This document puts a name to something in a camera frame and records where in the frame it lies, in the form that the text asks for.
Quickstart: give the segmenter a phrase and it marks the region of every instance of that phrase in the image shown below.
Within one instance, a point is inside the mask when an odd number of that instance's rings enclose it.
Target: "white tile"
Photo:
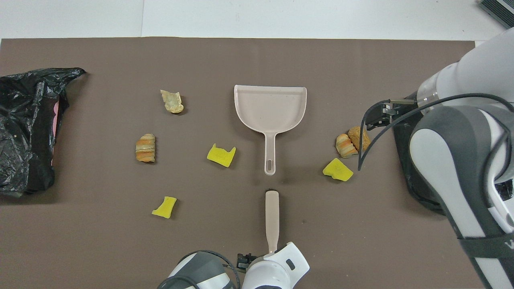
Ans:
[[[487,40],[475,0],[146,0],[142,36]]]
[[[143,0],[0,0],[0,38],[138,37]]]

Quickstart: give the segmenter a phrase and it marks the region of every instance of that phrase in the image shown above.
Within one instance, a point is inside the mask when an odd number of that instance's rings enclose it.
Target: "velcro strap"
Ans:
[[[493,238],[458,240],[470,258],[514,258],[514,232]]]

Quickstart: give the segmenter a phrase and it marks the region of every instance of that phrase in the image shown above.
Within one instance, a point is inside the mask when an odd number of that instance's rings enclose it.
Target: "dustpan handle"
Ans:
[[[275,174],[275,136],[277,134],[264,134],[264,172],[267,175]]]

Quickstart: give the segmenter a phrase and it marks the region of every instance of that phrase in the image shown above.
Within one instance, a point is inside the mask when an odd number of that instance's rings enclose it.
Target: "trash bag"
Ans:
[[[20,197],[54,182],[53,146],[64,111],[64,87],[81,68],[45,68],[0,77],[0,194]]]

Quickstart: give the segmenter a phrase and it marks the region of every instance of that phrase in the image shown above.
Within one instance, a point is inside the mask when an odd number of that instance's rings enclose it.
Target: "yellow sponge piece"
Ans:
[[[211,150],[207,154],[207,159],[213,162],[217,162],[218,164],[228,168],[232,163],[234,154],[235,147],[233,147],[232,150],[230,150],[230,152],[227,152],[224,149],[217,148],[216,144],[213,144]]]
[[[171,210],[177,201],[176,198],[171,196],[165,196],[164,202],[156,209],[152,211],[152,215],[157,215],[169,219],[171,217]]]
[[[333,179],[347,181],[352,177],[353,172],[338,158],[335,158],[323,169],[323,174],[331,176]]]

